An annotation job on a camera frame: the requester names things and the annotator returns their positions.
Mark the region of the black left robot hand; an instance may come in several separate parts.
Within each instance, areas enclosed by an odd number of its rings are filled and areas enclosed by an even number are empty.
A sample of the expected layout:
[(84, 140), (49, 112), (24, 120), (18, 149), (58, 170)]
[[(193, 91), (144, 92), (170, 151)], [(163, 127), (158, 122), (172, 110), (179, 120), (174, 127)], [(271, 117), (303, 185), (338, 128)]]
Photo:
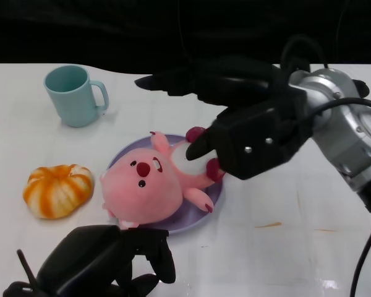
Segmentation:
[(34, 275), (21, 250), (28, 282), (13, 282), (4, 296), (147, 296), (159, 282), (176, 280), (166, 230), (116, 225), (72, 230)]

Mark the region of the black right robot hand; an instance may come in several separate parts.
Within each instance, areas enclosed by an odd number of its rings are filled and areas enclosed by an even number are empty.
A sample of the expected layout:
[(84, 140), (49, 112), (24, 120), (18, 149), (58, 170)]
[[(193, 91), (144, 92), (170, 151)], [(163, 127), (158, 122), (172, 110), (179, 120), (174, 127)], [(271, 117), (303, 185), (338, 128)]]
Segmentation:
[(289, 85), (295, 69), (226, 56), (199, 59), (135, 83), (170, 96), (193, 93), (204, 103), (223, 106), (186, 157), (195, 160), (215, 151), (223, 171), (246, 180), (288, 162), (311, 135), (299, 123), (307, 95)]

